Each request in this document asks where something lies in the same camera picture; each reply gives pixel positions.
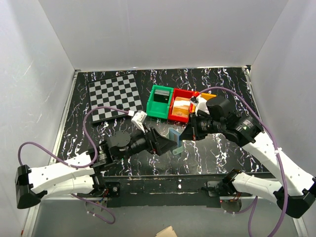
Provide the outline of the mint green card holder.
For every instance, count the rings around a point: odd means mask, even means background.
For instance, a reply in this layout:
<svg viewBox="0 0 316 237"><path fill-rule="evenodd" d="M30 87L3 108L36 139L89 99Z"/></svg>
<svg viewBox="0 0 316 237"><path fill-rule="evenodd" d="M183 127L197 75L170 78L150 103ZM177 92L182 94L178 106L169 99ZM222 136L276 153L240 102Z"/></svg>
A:
<svg viewBox="0 0 316 237"><path fill-rule="evenodd" d="M180 155L184 151L184 146L183 142L180 140L180 135L180 132L171 127L168 129L168 133L166 134L166 138L177 143L177 145L171 149L172 154L175 156Z"/></svg>

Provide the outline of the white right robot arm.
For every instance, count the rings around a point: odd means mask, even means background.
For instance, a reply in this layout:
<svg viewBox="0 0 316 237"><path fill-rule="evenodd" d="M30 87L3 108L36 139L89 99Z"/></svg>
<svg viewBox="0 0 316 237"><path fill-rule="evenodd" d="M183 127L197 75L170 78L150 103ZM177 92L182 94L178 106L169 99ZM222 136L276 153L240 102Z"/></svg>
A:
<svg viewBox="0 0 316 237"><path fill-rule="evenodd" d="M209 134L221 133L252 154L276 178L269 181L250 176L233 169L211 192L235 196L247 193L267 199L283 209L286 214L300 218L316 200L316 179L302 170L283 151L274 148L273 142L258 120L251 116L239 116L232 103L221 96L205 100L193 96L190 102L196 106L180 140L199 141Z"/></svg>

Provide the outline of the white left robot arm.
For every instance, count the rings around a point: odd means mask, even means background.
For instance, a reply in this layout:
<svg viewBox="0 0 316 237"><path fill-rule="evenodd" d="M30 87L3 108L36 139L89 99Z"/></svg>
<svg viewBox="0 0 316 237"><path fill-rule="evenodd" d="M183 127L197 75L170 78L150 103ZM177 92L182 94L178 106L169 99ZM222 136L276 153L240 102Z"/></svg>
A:
<svg viewBox="0 0 316 237"><path fill-rule="evenodd" d="M107 196L113 191L113 185L103 180L102 171L106 168L142 151L161 156L177 145L177 140L160 135L153 127L132 135L118 131L97 149L90 149L65 164L58 162L35 168L22 165L15 177L17 208L30 208L46 198L68 194Z"/></svg>

